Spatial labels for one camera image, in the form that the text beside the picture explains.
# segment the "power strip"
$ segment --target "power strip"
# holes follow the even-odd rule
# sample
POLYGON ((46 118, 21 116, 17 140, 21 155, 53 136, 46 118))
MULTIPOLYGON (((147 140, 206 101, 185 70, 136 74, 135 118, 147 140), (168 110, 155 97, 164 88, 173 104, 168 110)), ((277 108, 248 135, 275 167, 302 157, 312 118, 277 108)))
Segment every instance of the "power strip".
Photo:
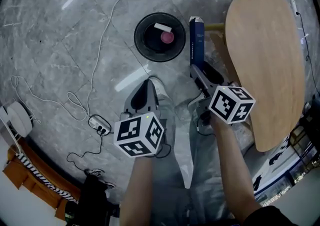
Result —
POLYGON ((92 128, 94 128, 96 130, 98 130, 99 127, 100 127, 99 130, 101 130, 101 131, 104 129, 105 130, 104 135, 107 135, 108 133, 110 133, 111 129, 110 129, 109 125, 106 122, 104 122, 104 120, 102 118, 100 118, 99 116, 92 116, 89 119, 88 123, 92 128))

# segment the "white cable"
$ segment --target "white cable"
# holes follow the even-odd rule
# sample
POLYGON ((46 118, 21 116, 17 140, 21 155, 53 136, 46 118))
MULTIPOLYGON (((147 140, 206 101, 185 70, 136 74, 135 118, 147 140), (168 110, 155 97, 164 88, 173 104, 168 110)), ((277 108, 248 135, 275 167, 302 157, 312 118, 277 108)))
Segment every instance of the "white cable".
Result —
POLYGON ((83 112, 85 113, 84 118, 82 118, 82 119, 77 119, 77 118, 75 118, 75 117, 67 110, 67 108, 66 108, 62 103, 60 103, 60 102, 57 102, 57 101, 55 101, 55 100, 50 100, 50 99, 42 99, 42 98, 36 96, 36 95, 31 91, 30 86, 28 85, 26 79, 25 79, 23 76, 19 76, 19 75, 18 75, 18 76, 15 76, 15 75, 11 76, 10 82, 11 82, 12 87, 13 87, 14 90, 15 90, 16 95, 18 96, 18 98, 20 99, 20 101, 24 104, 24 106, 31 112, 32 118, 33 118, 38 124, 41 125, 42 122, 41 122, 39 119, 36 118, 36 116, 35 116, 35 114, 33 113, 33 111, 26 105, 26 103, 21 99, 21 97, 20 97, 20 95, 19 95, 19 92, 18 92, 19 78, 23 79, 23 81, 24 81, 25 84, 27 85, 27 87, 28 87, 28 89, 29 89, 29 91, 30 91, 30 93, 32 94, 33 97, 35 97, 35 98, 37 98, 37 99, 39 99, 40 101, 43 101, 43 102, 52 102, 52 103, 55 103, 55 104, 60 105, 74 120, 76 120, 76 121, 78 121, 78 122, 81 122, 81 121, 85 120, 86 118, 89 118, 89 115, 90 115, 89 97, 90 97, 90 94, 92 93, 92 90, 93 90, 93 88, 94 88, 94 75, 95 75, 95 71, 96 71, 96 68, 97 68, 98 63, 99 63, 100 51, 101 51, 101 44, 102 44, 102 41, 103 41, 104 34, 106 33, 106 31, 107 31, 107 29, 108 29, 108 27, 109 27, 109 25, 110 25, 112 16, 113 16, 113 14, 114 14, 115 7, 116 7, 116 5, 117 5, 117 3, 118 3, 119 1, 120 1, 120 0, 117 0, 117 1, 114 3, 114 5, 113 5, 113 7, 112 7, 112 9, 111 9, 111 14, 110 14, 109 20, 108 20, 108 22, 107 22, 107 24, 106 24, 106 26, 105 26, 105 28, 104 28, 104 30, 103 30, 103 32, 102 32, 101 38, 100 38, 100 43, 99 43, 99 48, 98 48, 98 55, 97 55, 96 63, 95 63, 95 66, 94 66, 94 68, 93 68, 92 76, 91 76, 91 88, 90 88, 90 91, 89 91, 88 96, 87 96, 87 98, 86 98, 86 106, 87 106, 87 109, 82 105, 82 103, 80 102, 80 100, 78 99, 78 97, 77 97, 73 92, 70 92, 70 91, 69 91, 69 92, 67 92, 67 94, 66 94, 68 100, 69 100, 72 104, 74 104, 75 106, 77 106, 77 107, 79 107, 79 108, 81 108, 81 109, 83 110, 83 112), (74 96, 75 99, 78 101, 78 103, 72 101, 72 100, 70 99, 70 96, 69 96, 69 95, 74 96))

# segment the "white cube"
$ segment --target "white cube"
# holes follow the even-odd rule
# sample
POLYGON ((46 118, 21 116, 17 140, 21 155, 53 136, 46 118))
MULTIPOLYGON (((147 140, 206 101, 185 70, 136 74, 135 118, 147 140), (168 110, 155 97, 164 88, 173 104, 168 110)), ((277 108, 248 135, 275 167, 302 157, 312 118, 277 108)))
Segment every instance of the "white cube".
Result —
POLYGON ((116 122, 113 143, 130 158, 157 153, 164 128, 156 115, 149 112, 116 122))
POLYGON ((255 103, 245 88, 219 85, 209 109, 227 124, 233 124, 245 121, 255 103))

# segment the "black bowl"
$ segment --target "black bowl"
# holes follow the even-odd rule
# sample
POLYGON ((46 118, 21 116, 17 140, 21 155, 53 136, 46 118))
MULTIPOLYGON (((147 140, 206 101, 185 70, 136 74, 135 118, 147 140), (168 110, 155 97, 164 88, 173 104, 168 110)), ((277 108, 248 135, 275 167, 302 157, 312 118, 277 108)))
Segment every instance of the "black bowl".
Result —
POLYGON ((136 26, 134 44, 143 57, 153 62, 163 63, 176 58, 182 52, 186 44, 186 31, 182 23, 173 15, 155 12, 144 17, 136 26), (161 41, 163 31, 154 27, 156 23, 172 28, 173 42, 161 41))

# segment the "striped fabric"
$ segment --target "striped fabric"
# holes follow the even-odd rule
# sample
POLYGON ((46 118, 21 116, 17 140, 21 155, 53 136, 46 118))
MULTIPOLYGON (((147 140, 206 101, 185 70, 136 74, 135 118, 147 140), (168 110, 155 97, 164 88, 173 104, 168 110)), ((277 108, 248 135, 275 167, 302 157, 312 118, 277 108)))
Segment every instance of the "striped fabric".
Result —
POLYGON ((54 192, 58 193, 60 196, 65 198, 66 200, 78 203, 78 200, 76 200, 69 192, 64 191, 62 189, 59 189, 58 187, 54 186, 50 181, 48 181, 30 162, 30 160, 26 157, 25 154, 21 153, 16 154, 17 158, 23 163, 23 165, 28 168, 34 176, 39 179, 41 182, 43 182, 49 189, 53 190, 54 192))

